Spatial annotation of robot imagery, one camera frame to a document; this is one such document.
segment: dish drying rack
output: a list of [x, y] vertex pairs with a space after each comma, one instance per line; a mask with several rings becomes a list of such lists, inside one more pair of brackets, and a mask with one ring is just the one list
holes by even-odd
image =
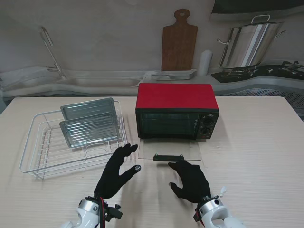
[[114, 151], [127, 144], [123, 115], [114, 101], [119, 137], [79, 148], [69, 148], [59, 123], [64, 120], [60, 110], [34, 116], [20, 161], [20, 171], [44, 179], [75, 170], [105, 164]]

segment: wooden table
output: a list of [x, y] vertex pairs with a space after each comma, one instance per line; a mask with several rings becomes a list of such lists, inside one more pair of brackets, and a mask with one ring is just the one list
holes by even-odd
[[[19, 162], [33, 116], [92, 97], [16, 98], [0, 115], [0, 227], [55, 228], [77, 220], [81, 199], [92, 195], [102, 167], [44, 181], [21, 173]], [[139, 143], [135, 97], [116, 97], [122, 105], [128, 141]], [[220, 117], [212, 139], [200, 142], [204, 171], [213, 194], [222, 186], [223, 202], [248, 228], [304, 226], [304, 124], [280, 97], [218, 97]], [[122, 206], [121, 220], [107, 227], [184, 228], [194, 222], [195, 205], [178, 199], [168, 186], [181, 182], [166, 165], [138, 160], [136, 174], [108, 202]]]

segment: metal baking tray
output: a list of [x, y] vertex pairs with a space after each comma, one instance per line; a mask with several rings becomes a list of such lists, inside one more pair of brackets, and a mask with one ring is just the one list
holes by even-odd
[[114, 100], [111, 97], [69, 104], [61, 106], [60, 109], [65, 120], [77, 119], [85, 116], [102, 113], [113, 113], [114, 115], [116, 115]]
[[69, 148], [77, 148], [119, 137], [117, 117], [103, 113], [60, 122]]

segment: robotic arm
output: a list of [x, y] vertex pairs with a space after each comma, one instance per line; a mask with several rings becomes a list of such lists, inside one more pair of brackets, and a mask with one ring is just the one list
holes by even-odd
[[206, 228], [246, 228], [242, 222], [232, 217], [218, 196], [205, 199], [195, 211], [194, 220], [201, 221]]
[[79, 220], [76, 224], [71, 221], [61, 225], [61, 228], [96, 228], [100, 223], [100, 227], [105, 227], [105, 222], [109, 222], [112, 218], [120, 219], [123, 215], [119, 211], [120, 206], [109, 207], [104, 201], [114, 196], [119, 189], [127, 183], [132, 176], [141, 170], [140, 165], [135, 165], [131, 169], [119, 175], [120, 166], [124, 162], [124, 158], [137, 150], [137, 145], [130, 144], [119, 147], [109, 159], [105, 166], [104, 172], [94, 190], [94, 197], [86, 197], [81, 200], [78, 208]]
[[205, 228], [246, 228], [232, 217], [218, 196], [211, 197], [209, 183], [200, 166], [187, 161], [170, 162], [169, 166], [178, 173], [183, 184], [181, 189], [169, 183], [176, 196], [198, 204], [193, 217], [196, 222], [200, 221]]

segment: oven control knob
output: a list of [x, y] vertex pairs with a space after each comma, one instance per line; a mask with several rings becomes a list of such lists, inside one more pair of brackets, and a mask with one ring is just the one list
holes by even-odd
[[210, 118], [204, 120], [203, 124], [206, 126], [206, 127], [210, 127], [214, 124], [214, 121], [211, 120]]
[[203, 135], [209, 134], [211, 132], [210, 128], [204, 127], [201, 129], [200, 133]]

